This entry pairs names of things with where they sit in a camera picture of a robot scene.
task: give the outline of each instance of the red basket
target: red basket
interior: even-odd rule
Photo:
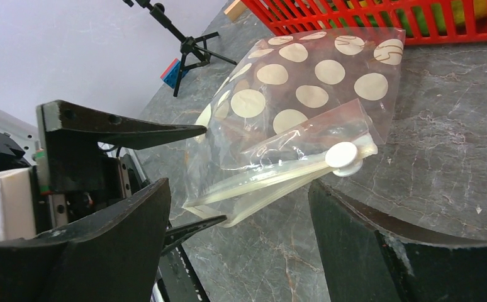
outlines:
[[[242,0],[277,36],[322,28],[407,30],[406,44],[487,41],[487,0]]]

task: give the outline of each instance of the gray marble surface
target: gray marble surface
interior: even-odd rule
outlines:
[[[271,32],[249,11],[220,13],[209,49],[240,60]],[[178,98],[164,86],[141,118],[194,123],[233,66],[213,59],[184,78]],[[169,177],[171,220],[197,218],[184,202],[184,143],[142,150],[151,179]],[[487,43],[405,50],[388,143],[356,175],[323,178],[381,211],[433,230],[487,239]],[[329,301],[303,187],[233,228],[214,227],[184,247],[212,301]]]

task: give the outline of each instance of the black tripod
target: black tripod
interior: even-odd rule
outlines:
[[[210,57],[214,56],[216,58],[222,59],[228,63],[236,65],[237,63],[229,58],[222,55],[218,55],[215,52],[211,52],[206,49],[206,41],[220,34],[216,31],[214,33],[209,33],[208,35],[200,36],[199,38],[194,38],[192,36],[184,36],[172,23],[171,20],[164,14],[164,6],[161,3],[157,3],[154,6],[151,5],[150,0],[135,0],[138,5],[143,8],[149,9],[149,13],[153,18],[155,18],[163,27],[167,28],[179,41],[181,41],[181,66],[179,67],[179,73],[177,74],[177,82],[175,83],[175,89],[173,90],[173,96],[177,96],[179,93],[179,86],[181,85],[182,73],[187,70],[191,70],[197,67],[206,66],[210,63]],[[123,0],[130,7],[134,5],[132,0]],[[198,42],[203,42],[203,47],[197,45]],[[193,53],[193,55],[199,60],[198,63],[185,66],[186,56]]]

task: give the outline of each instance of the polka dot bag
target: polka dot bag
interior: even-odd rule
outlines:
[[[347,177],[386,141],[405,32],[339,28],[258,41],[186,143],[184,208],[233,226],[329,172]]]

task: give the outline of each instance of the white wall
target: white wall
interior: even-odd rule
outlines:
[[[226,3],[160,1],[192,36]],[[33,125],[35,106],[55,99],[134,117],[174,58],[179,41],[137,4],[0,0],[0,110]]]

